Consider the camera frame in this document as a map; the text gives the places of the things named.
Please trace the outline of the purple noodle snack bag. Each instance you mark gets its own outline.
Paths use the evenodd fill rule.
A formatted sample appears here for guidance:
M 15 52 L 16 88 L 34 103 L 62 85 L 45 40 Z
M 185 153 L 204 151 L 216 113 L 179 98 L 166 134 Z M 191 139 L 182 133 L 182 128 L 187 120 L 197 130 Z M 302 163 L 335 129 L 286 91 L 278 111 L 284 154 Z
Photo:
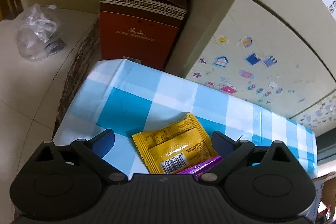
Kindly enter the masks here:
M 192 174 L 195 180 L 198 180 L 202 174 L 207 173 L 214 166 L 222 162 L 223 159 L 220 156 L 207 159 L 206 161 L 200 162 L 196 165 L 189 166 L 184 170 L 179 171 L 177 174 Z

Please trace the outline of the yellow snack packet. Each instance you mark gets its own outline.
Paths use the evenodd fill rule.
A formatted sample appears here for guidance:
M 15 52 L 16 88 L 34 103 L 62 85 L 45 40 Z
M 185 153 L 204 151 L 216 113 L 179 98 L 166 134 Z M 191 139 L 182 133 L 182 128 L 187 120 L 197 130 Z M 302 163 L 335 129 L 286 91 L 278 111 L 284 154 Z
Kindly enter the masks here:
M 218 155 L 191 113 L 165 128 L 134 134 L 132 139 L 151 174 L 175 174 Z

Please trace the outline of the cardboard milk box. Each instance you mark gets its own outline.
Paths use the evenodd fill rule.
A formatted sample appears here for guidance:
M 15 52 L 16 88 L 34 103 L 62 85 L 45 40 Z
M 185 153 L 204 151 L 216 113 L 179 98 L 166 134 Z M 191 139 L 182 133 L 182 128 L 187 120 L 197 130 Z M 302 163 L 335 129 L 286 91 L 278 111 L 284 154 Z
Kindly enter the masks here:
M 316 189 L 311 208 L 313 223 L 335 223 L 335 172 L 313 179 Z

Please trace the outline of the clear plastic bag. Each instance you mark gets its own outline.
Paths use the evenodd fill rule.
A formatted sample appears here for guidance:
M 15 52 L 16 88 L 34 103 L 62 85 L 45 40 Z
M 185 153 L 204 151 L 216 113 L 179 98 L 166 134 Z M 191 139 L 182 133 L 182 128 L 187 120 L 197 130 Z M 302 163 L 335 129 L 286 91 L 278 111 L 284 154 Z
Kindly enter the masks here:
M 66 47 L 63 24 L 56 16 L 56 5 L 34 4 L 19 16 L 18 52 L 28 61 L 42 61 Z

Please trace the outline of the cream cabinet with stickers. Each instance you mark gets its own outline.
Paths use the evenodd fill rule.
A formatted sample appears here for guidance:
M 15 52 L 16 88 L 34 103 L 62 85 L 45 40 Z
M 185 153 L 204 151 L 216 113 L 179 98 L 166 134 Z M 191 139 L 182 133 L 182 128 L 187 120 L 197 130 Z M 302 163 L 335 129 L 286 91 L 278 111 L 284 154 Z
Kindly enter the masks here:
M 322 0 L 191 0 L 166 71 L 317 135 L 335 128 L 335 19 Z

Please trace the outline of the red brown carton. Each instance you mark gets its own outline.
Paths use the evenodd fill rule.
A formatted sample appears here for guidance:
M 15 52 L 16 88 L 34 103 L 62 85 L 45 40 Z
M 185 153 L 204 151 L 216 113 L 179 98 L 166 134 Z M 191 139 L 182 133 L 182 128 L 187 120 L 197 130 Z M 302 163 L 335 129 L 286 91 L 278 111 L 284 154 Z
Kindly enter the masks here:
M 186 13 L 187 0 L 100 0 L 102 59 L 163 70 Z

